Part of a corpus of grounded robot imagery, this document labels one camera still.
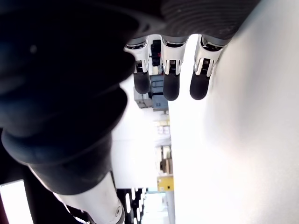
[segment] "black fingertip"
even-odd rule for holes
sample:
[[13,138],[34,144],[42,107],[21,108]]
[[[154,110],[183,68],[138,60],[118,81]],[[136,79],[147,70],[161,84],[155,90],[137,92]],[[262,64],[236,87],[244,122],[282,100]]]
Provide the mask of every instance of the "black fingertip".
[[178,98],[179,95],[179,75],[170,73],[166,75],[164,73],[164,87],[163,95],[169,100],[173,101]]
[[135,89],[140,94],[146,94],[150,91],[150,75],[146,73],[134,74]]
[[192,80],[190,84],[190,95],[195,100],[203,99],[209,88],[210,77],[207,77],[204,74],[199,76],[193,71]]

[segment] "white surface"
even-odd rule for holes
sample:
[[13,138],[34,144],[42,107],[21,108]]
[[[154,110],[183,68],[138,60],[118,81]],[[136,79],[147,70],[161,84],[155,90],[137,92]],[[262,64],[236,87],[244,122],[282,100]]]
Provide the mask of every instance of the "white surface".
[[1,185],[0,193],[9,224],[33,224],[23,180]]
[[128,105],[113,131],[112,167],[118,189],[154,187],[157,185],[154,120],[162,112],[140,109],[134,101],[133,76],[121,83],[128,96]]
[[298,13],[299,1],[262,1],[202,101],[190,38],[170,102],[176,224],[299,223]]
[[62,203],[86,211],[97,224],[115,224],[121,218],[121,203],[117,198],[110,173],[97,186],[81,194],[53,194]]

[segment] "robotic hand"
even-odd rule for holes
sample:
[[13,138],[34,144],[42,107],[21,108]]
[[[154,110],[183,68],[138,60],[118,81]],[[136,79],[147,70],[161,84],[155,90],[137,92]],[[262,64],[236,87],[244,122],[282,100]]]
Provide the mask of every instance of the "robotic hand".
[[201,34],[190,94],[202,99],[258,1],[0,0],[3,146],[78,221],[123,223],[111,131],[127,103],[119,83],[133,73],[139,93],[150,88],[147,36],[162,37],[164,95],[175,100],[187,39]]

